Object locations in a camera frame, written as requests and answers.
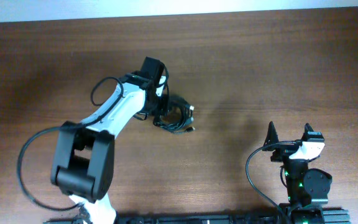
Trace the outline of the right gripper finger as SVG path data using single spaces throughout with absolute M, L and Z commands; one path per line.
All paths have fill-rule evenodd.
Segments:
M 306 123 L 305 126 L 305 132 L 308 133 L 308 132 L 313 132 L 313 128 L 311 127 L 311 125 L 309 123 Z
M 267 136 L 263 145 L 264 151 L 274 151 L 274 147 L 278 142 L 278 134 L 273 121 L 271 121 L 268 124 Z

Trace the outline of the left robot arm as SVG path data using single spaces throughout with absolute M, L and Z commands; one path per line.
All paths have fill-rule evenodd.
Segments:
M 155 115 L 165 100 L 163 62 L 146 57 L 141 69 L 117 79 L 113 94 L 89 117 L 60 126 L 50 180 L 76 204 L 74 223 L 114 223 L 108 190 L 114 175 L 114 145 L 136 114 Z

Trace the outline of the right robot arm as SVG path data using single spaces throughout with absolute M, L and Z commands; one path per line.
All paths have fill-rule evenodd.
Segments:
M 322 206 L 328 203 L 333 178 L 331 174 L 312 169 L 309 163 L 316 160 L 325 147 L 323 134 L 306 123 L 300 139 L 285 143 L 278 139 L 273 122 L 269 122 L 264 146 L 271 151 L 270 160 L 279 162 L 288 203 L 280 208 L 291 223 L 324 223 Z

